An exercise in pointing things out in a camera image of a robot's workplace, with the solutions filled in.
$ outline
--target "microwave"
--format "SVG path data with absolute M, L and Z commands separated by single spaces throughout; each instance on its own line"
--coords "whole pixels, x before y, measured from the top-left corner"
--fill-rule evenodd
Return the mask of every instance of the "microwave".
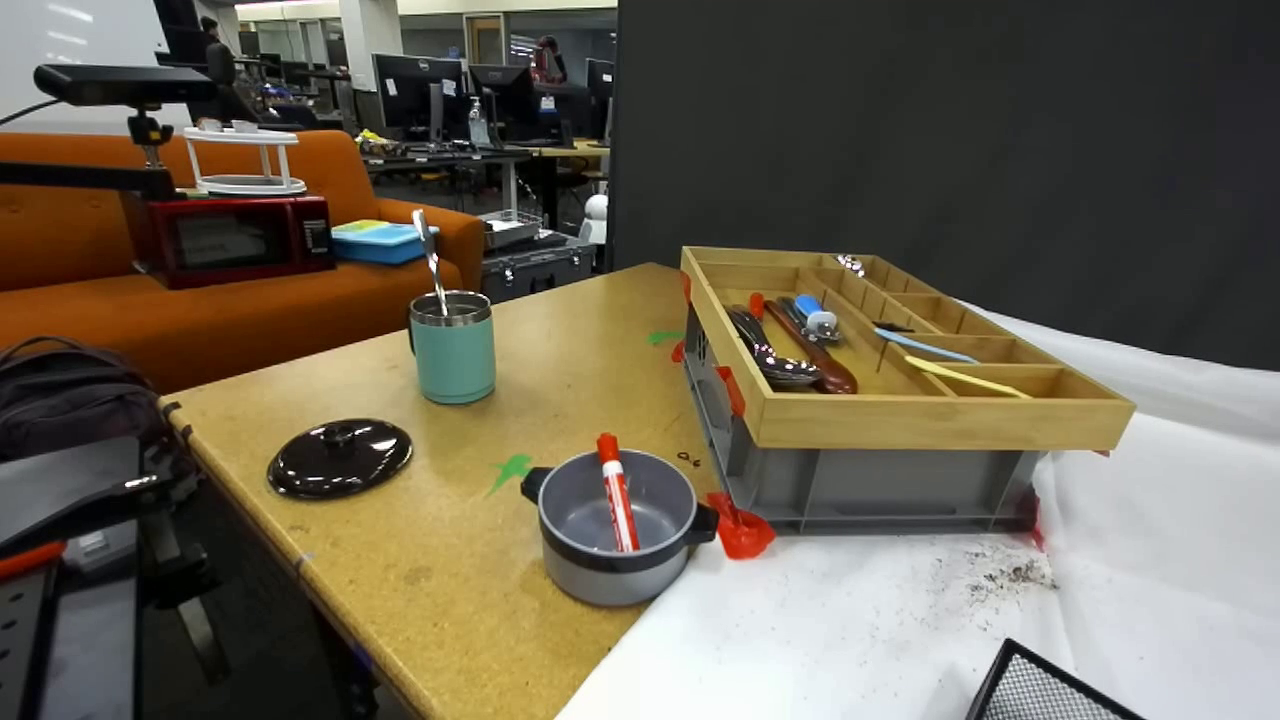
M 323 195 L 201 195 L 132 203 L 139 272 L 169 287 L 331 267 Z

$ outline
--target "black plastic lid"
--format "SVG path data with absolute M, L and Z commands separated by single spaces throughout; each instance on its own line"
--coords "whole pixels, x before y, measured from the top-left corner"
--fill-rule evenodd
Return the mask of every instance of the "black plastic lid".
M 281 497 L 335 502 L 391 479 L 414 456 L 403 429 L 385 420 L 331 420 L 290 440 L 269 479 Z

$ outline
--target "black cable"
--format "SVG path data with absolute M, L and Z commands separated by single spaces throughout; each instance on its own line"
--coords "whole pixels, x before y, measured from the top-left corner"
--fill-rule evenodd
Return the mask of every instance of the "black cable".
M 27 109 L 20 109 L 20 112 L 13 112 L 13 115 L 0 115 L 0 123 L 24 122 L 24 115 L 45 112 L 45 109 L 54 109 L 54 105 L 60 105 L 60 100 L 27 105 Z

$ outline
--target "pot handle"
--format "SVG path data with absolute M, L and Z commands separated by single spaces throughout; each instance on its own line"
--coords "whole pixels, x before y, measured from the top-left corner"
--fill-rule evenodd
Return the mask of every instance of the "pot handle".
M 523 479 L 522 479 L 522 497 L 530 503 L 537 503 L 537 492 L 544 489 L 549 477 L 552 477 L 552 470 L 530 470 Z
M 721 527 L 721 511 L 708 503 L 695 503 L 692 524 L 688 524 L 688 546 L 712 546 Z

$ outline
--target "orange couch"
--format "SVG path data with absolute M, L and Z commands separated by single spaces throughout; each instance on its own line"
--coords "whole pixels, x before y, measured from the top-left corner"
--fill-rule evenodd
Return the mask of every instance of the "orange couch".
M 193 183 L 188 148 L 162 148 L 175 187 Z M 128 137 L 0 134 L 0 166 L 139 168 Z M 379 199 L 345 134 L 301 134 L 292 176 L 328 199 L 328 219 L 407 219 L 416 203 Z M 204 172 L 251 172 L 258 152 L 201 146 Z M 490 230 L 478 216 L 427 207 L 447 287 L 482 287 Z M 102 187 L 0 183 L 0 348 L 24 336 L 72 336 L 132 360 L 162 391 L 323 353 L 403 329 L 403 309 L 427 287 L 423 264 L 298 272 L 209 287 L 163 287 L 132 272 L 125 203 Z

